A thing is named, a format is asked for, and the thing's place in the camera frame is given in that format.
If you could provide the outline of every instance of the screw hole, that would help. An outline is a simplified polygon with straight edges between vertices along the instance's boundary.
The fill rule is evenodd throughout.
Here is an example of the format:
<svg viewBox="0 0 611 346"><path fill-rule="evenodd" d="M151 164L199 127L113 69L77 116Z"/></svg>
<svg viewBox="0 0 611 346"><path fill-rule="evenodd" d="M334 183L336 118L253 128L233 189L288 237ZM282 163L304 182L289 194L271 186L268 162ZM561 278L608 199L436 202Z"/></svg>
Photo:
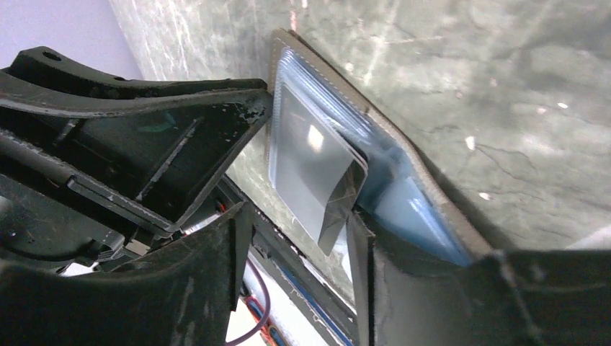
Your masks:
<svg viewBox="0 0 611 346"><path fill-rule="evenodd" d="M53 53L49 53L49 52L43 52L43 55L51 60L54 61L61 61L61 58L59 56L57 56L56 54Z"/></svg>

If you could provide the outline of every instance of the stained surface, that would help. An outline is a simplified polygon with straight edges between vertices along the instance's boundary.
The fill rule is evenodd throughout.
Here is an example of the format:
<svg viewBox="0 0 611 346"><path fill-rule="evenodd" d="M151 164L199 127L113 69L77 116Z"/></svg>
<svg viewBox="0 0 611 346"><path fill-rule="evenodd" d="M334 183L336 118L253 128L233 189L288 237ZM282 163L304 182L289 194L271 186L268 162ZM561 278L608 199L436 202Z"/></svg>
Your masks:
<svg viewBox="0 0 611 346"><path fill-rule="evenodd" d="M147 79L265 79L269 34L292 28L422 150L495 247L610 243L609 1L111 2ZM230 176L349 287L270 189L263 147L260 133Z"/></svg>

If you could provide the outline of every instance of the brown stitched edge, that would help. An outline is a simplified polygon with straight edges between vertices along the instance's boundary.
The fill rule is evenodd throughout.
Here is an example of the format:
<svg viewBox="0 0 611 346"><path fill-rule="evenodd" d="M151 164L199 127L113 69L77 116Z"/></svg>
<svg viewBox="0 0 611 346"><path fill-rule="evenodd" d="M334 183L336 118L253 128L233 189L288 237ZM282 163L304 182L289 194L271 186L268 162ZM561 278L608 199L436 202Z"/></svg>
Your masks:
<svg viewBox="0 0 611 346"><path fill-rule="evenodd" d="M437 182L435 182L409 139L386 116L377 110L365 96L354 89L340 73L327 64L321 56L314 53L307 44L302 42L296 34L292 35L290 32L282 29L272 32L272 63L269 65L268 91L271 94L274 93L276 67L280 60L280 53L285 47L293 49L295 53L325 78L343 96L345 101L353 105L363 113L363 116L369 118L369 120L391 135L397 144L407 153L414 166L414 171L419 177L419 182L423 185L424 193L434 201L434 208L442 214L445 222L452 226L456 236L458 236L465 248L477 258L488 254L492 250L490 244L474 229L465 215L450 202L450 199L441 190ZM268 122L268 126L266 126L265 160L267 164L269 164L270 123Z"/></svg>

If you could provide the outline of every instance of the cable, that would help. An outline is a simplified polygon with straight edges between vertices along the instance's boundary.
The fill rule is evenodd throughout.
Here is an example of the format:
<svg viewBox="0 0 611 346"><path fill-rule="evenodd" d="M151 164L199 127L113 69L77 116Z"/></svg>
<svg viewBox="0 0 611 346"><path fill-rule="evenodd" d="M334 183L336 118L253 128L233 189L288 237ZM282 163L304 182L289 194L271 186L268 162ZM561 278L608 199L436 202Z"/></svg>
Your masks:
<svg viewBox="0 0 611 346"><path fill-rule="evenodd" d="M261 328L265 327L265 324L267 323L267 320L269 318L269 311L271 310L271 307L272 307L272 302L269 300L269 291L267 290L267 286L265 285L265 282L263 281L263 278L261 277L261 273L259 273L259 271L255 268L254 264L251 262L249 258L246 258L246 263L249 265L250 269L252 270L254 277L257 278L259 285L261 285L261 290L263 291L263 298L265 299L265 309L263 310L263 316L261 316L261 319L259 320L257 325L253 327L253 329L251 329L246 334L242 335L241 337L235 340L226 342L225 346L240 345L242 342L247 341L248 339L250 339L250 337L258 333L259 330L261 330Z"/></svg>

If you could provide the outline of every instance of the scratched surface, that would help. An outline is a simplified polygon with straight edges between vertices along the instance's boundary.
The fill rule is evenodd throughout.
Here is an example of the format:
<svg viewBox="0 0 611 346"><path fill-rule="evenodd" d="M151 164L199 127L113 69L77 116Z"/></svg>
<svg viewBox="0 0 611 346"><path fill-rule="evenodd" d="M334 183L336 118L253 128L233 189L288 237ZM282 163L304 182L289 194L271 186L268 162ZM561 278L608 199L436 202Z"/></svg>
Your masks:
<svg viewBox="0 0 611 346"><path fill-rule="evenodd" d="M426 155L495 247L611 244L608 0L111 0L147 79L266 78L293 28ZM230 175L340 288L267 181L257 136Z"/></svg>

